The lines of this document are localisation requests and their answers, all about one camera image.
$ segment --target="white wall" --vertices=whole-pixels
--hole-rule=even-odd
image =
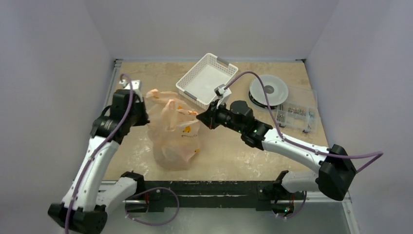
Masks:
[[[385,153],[350,190],[364,234],[413,233],[412,12],[411,0],[340,0],[306,63],[329,143]]]
[[[0,0],[0,233],[49,233],[112,59],[82,0]]]
[[[123,59],[306,58],[338,0],[85,0]]]

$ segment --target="orange plastic bag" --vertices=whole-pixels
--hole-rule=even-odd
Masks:
[[[148,137],[155,161],[168,170],[187,170],[200,147],[198,113],[175,92],[154,89],[146,94],[146,100],[156,103],[148,110]]]

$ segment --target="gray basket handle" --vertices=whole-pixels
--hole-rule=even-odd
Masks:
[[[188,95],[190,98],[194,99],[195,101],[198,100],[194,95],[190,94],[188,91],[184,91],[184,94]]]
[[[217,62],[221,62],[221,63],[225,64],[226,66],[229,66],[229,62],[222,59],[222,58],[220,58],[220,57],[217,57]]]

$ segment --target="basket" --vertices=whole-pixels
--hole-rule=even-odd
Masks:
[[[238,67],[208,53],[176,83],[176,87],[179,94],[206,110],[218,98],[214,89],[227,85],[237,71]]]

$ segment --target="beige table surface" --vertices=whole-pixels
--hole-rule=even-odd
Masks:
[[[142,80],[144,94],[151,89],[177,92],[176,82],[194,64],[195,62],[123,62],[119,74],[127,73],[132,79]],[[234,62],[232,64],[239,68],[237,74],[243,71],[254,71],[259,75],[272,74],[280,77],[287,85],[311,88],[302,62]],[[248,99],[248,87],[253,78],[252,75],[245,75],[231,86],[232,95],[227,102],[228,106],[235,100]],[[199,113],[202,112],[189,100],[187,103]],[[274,126],[268,112],[257,110],[251,105],[250,107],[256,119]],[[321,122],[315,133],[305,134],[299,129],[289,127],[283,128],[282,131],[309,143],[327,146]],[[147,127],[133,127],[113,156],[104,179],[118,180],[122,173],[134,170],[144,175],[145,180],[274,180],[283,170],[296,172],[309,170],[279,154],[250,148],[240,137],[240,134],[222,126],[209,130],[202,125],[199,130],[201,148],[192,158],[191,168],[187,171],[166,171],[153,159],[152,143],[147,137]]]

